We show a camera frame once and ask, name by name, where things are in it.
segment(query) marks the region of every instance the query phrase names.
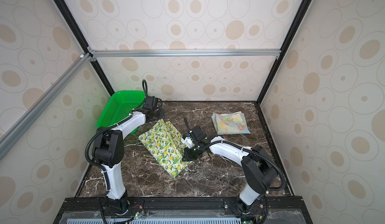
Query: green plastic basket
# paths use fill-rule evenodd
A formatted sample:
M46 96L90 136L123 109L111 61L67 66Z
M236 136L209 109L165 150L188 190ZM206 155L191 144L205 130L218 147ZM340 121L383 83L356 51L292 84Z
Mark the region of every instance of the green plastic basket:
M144 97L143 91L123 90L114 93L100 116L97 127L108 127L127 118L130 111L142 103Z

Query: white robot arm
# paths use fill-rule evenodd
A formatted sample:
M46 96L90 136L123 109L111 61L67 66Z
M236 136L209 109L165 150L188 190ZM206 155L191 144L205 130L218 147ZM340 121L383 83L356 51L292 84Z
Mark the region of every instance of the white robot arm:
M132 112L132 117L129 120L111 130L122 131L122 137L124 140L128 134L130 134L137 127L143 125L145 122L146 115L142 112L134 111ZM113 200L120 199L126 192L126 188L124 187L122 180L121 164L122 162L120 161L118 164L113 165L112 168L110 168L108 165L102 164L107 171L108 179L110 181L110 190L107 194L107 197Z
M272 162L263 147L244 147L227 141L217 135L206 135L199 126L190 130L187 119L184 120L188 134L183 136L187 145L184 149L183 161L192 161L200 158L207 149L213 154L226 157L242 166L247 184L239 194L236 208L241 213L247 213L253 207L256 199L268 193L268 189L282 190L286 186L286 180L282 171ZM277 176L281 177L279 188L270 188Z

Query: aluminum frame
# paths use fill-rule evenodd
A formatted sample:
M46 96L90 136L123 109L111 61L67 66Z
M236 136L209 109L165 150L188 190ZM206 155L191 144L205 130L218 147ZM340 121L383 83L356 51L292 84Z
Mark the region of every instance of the aluminum frame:
M46 110L52 101L69 84L80 69L91 60L89 53L84 53L77 61L41 96L41 98L5 133L0 139L0 160L17 143L36 119Z
M91 50L96 57L279 56L280 49Z

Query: red wire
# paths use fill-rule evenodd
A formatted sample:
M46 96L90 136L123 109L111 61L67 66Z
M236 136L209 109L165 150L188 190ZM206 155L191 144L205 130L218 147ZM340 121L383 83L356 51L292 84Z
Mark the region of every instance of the red wire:
M141 205L136 205L136 206L130 207L129 209L138 208L138 209L144 210L143 208L140 208L139 206L141 206Z
M262 214L263 214L263 208L261 206L259 206L259 205L254 205L254 206L257 206L257 207L261 208Z

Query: pastel floral fabric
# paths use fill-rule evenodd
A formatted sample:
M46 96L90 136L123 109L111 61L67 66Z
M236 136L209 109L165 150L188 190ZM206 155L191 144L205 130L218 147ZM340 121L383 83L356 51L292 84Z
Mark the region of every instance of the pastel floral fabric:
M211 119L218 135L250 134L241 111L232 114L214 113Z
M150 151L158 163L175 178L191 162L183 162L183 148L186 145L181 140L182 135L171 124L158 122L146 133L139 136L139 140Z

